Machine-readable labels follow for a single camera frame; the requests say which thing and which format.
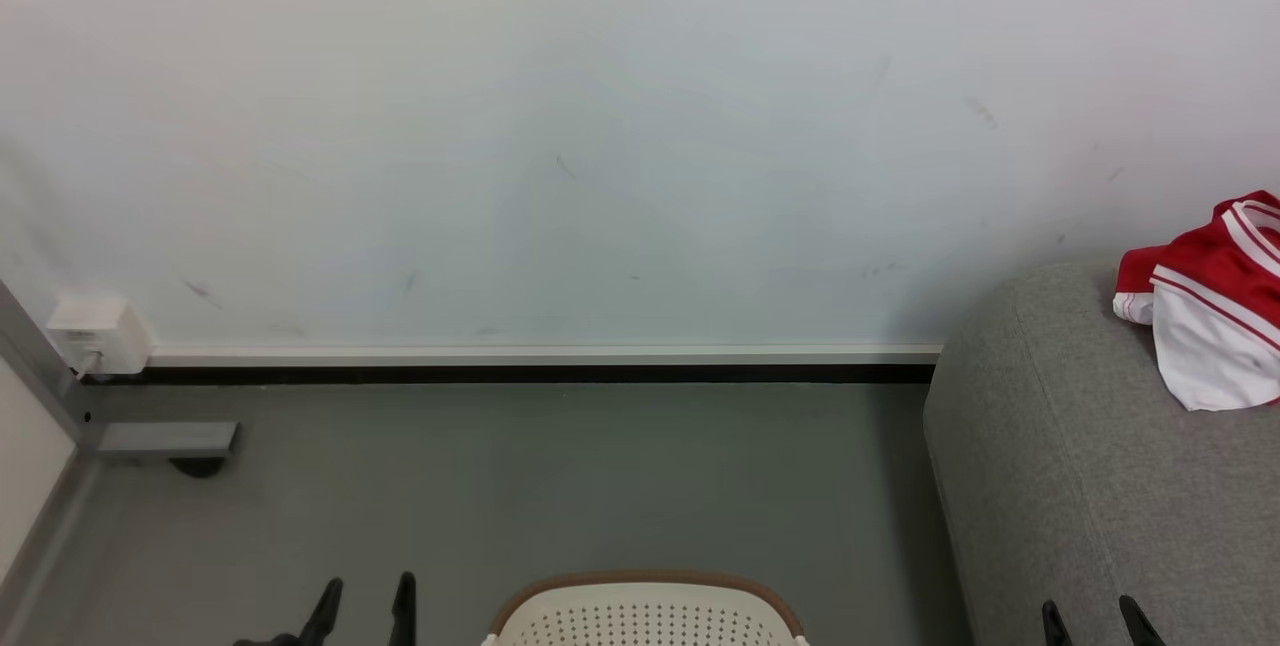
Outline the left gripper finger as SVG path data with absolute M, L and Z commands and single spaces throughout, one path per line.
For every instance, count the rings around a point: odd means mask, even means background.
M 294 637 L 294 646 L 324 646 L 337 624 L 342 594 L 340 578 L 333 578 L 325 585 L 310 618 Z
M 401 574 L 390 613 L 393 624 L 388 646 L 416 646 L 417 599 L 412 572 L 406 571 Z

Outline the red and white garment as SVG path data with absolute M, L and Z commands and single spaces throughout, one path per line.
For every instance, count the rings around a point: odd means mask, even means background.
M 1210 223 L 1120 258 L 1114 313 L 1151 327 L 1158 372 L 1189 412 L 1280 404 L 1280 198 L 1217 203 Z

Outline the white basket brown rim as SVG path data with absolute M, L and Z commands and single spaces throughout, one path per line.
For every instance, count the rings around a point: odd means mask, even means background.
M 481 646 L 810 646 L 787 603 L 753 579 L 695 571 L 557 576 L 516 594 Z

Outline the grey fabric sofa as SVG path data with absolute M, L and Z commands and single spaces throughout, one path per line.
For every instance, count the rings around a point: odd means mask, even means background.
M 1147 327 L 1112 310 L 1115 258 L 1020 274 L 941 351 L 925 441 L 974 640 L 1280 646 L 1280 406 L 1189 412 Z

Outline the white baseboard strip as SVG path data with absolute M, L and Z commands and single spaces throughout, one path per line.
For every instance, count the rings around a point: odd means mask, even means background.
M 156 345 L 154 368 L 552 367 L 552 365 L 934 365 L 914 345 Z

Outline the grey metal frame post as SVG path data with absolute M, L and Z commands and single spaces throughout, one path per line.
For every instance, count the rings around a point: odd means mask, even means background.
M 241 440 L 242 423 L 236 421 L 128 422 L 100 412 L 78 374 L 1 280 L 0 359 L 87 458 L 227 459 Z

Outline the white wall socket box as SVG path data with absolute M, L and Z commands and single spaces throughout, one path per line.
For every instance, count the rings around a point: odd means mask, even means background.
M 128 301 L 65 298 L 45 330 L 76 374 L 140 374 L 154 349 L 148 327 Z

